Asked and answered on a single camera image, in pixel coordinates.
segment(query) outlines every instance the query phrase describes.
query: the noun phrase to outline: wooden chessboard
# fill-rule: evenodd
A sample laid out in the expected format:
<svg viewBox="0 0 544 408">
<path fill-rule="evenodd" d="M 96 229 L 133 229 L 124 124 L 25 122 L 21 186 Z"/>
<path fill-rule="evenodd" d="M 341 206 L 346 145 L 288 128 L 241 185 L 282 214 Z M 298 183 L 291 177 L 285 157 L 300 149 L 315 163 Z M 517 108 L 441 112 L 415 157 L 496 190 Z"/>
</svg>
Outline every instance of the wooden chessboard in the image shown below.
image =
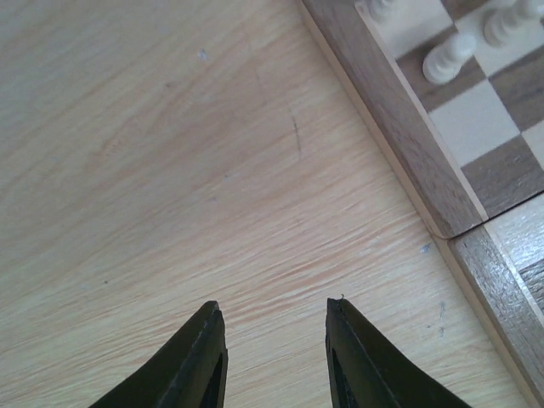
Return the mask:
<svg viewBox="0 0 544 408">
<path fill-rule="evenodd" d="M 531 406 L 544 406 L 544 26 L 500 49 L 481 34 L 513 1 L 410 0 L 383 25 L 361 2 L 300 4 Z M 455 32 L 475 35 L 476 54 L 433 85 L 423 59 Z"/>
<path fill-rule="evenodd" d="M 500 49 L 481 34 L 483 18 L 512 2 L 412 0 L 405 7 L 415 11 L 400 10 L 397 20 L 379 25 L 363 3 L 303 0 L 314 33 L 441 238 L 544 191 L 544 26 L 537 21 Z M 475 58 L 452 82 L 433 85 L 422 75 L 423 58 L 457 31 L 476 36 Z"/>
<path fill-rule="evenodd" d="M 544 195 L 436 241 L 530 406 L 544 406 Z"/>
</svg>

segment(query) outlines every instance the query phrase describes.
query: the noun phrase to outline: black object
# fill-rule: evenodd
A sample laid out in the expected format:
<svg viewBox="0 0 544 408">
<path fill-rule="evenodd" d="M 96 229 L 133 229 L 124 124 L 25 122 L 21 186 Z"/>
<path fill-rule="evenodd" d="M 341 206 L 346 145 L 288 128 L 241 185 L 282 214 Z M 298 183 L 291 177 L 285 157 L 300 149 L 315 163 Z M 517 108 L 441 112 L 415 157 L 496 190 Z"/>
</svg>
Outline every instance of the black object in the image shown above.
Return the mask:
<svg viewBox="0 0 544 408">
<path fill-rule="evenodd" d="M 151 359 L 92 408 L 222 408 L 227 380 L 224 320 L 206 302 Z"/>
<path fill-rule="evenodd" d="M 326 355 L 334 408 L 470 408 L 343 298 L 327 301 Z M 223 316 L 207 302 L 92 408 L 221 408 L 227 360 Z"/>
<path fill-rule="evenodd" d="M 327 300 L 325 343 L 334 408 L 469 408 L 345 299 Z"/>
</svg>

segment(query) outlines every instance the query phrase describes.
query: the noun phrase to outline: dark mark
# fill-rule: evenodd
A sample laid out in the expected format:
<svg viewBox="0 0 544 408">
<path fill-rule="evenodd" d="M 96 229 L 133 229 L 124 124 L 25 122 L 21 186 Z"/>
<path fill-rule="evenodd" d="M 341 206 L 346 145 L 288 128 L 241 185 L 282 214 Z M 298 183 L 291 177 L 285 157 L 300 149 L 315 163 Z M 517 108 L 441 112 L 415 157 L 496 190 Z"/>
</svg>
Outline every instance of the dark mark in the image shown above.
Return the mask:
<svg viewBox="0 0 544 408">
<path fill-rule="evenodd" d="M 198 50 L 198 58 L 203 61 L 207 61 L 207 52 L 205 49 L 201 48 Z"/>
<path fill-rule="evenodd" d="M 266 93 L 264 92 L 263 81 L 261 80 L 261 76 L 258 74 L 257 65 L 255 64 L 255 53 L 253 52 L 251 37 L 249 36 L 249 33 L 247 32 L 246 20 L 243 17 L 242 17 L 242 21 L 241 21 L 241 26 L 242 26 L 242 30 L 243 30 L 243 33 L 244 33 L 244 37 L 246 39 L 247 49 L 249 50 L 249 54 L 251 56 L 250 62 L 251 62 L 253 71 L 255 72 L 255 79 L 257 79 L 258 87 L 261 90 L 261 96 L 263 96 L 264 104 L 267 105 L 268 104 L 268 99 L 266 97 Z"/>
<path fill-rule="evenodd" d="M 440 319 L 444 319 L 444 312 L 445 312 L 445 302 L 440 302 Z"/>
<path fill-rule="evenodd" d="M 303 147 L 300 145 L 300 135 L 298 134 L 298 125 L 295 116 L 291 113 L 292 126 L 295 129 L 295 136 L 297 138 L 297 148 L 298 148 L 298 160 L 303 156 Z"/>
<path fill-rule="evenodd" d="M 430 242 L 428 244 L 425 244 L 424 246 L 422 246 L 422 249 L 420 249 L 419 252 L 420 253 L 427 253 L 429 249 L 431 249 Z"/>
</svg>

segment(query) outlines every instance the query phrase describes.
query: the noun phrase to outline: chess piece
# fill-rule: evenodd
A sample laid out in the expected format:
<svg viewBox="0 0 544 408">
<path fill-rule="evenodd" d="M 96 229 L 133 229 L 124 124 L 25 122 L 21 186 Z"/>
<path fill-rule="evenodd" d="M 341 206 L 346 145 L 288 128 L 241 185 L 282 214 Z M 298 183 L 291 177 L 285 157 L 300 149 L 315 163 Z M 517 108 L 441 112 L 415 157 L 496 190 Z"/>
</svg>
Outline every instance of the chess piece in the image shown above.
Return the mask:
<svg viewBox="0 0 544 408">
<path fill-rule="evenodd" d="M 434 47 L 423 61 L 423 75 L 436 85 L 451 81 L 462 66 L 472 58 L 476 38 L 470 34 L 454 34 Z"/>
<path fill-rule="evenodd" d="M 518 0 L 510 7 L 499 8 L 484 24 L 485 40 L 493 47 L 504 46 L 543 15 L 544 0 Z"/>
<path fill-rule="evenodd" d="M 399 0 L 368 0 L 371 17 L 378 23 L 385 23 L 396 14 Z"/>
</svg>

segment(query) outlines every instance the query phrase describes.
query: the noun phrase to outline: light wood surface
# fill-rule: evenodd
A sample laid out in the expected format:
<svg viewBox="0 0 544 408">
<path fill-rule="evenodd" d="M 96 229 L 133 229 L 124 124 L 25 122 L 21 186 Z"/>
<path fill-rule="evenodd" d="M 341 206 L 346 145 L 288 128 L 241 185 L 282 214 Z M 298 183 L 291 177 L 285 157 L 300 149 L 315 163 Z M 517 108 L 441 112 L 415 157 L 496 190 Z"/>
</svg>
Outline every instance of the light wood surface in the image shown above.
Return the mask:
<svg viewBox="0 0 544 408">
<path fill-rule="evenodd" d="M 0 5 L 0 405 L 86 406 L 217 299 L 226 406 L 331 406 L 345 294 L 525 403 L 287 0 Z"/>
</svg>

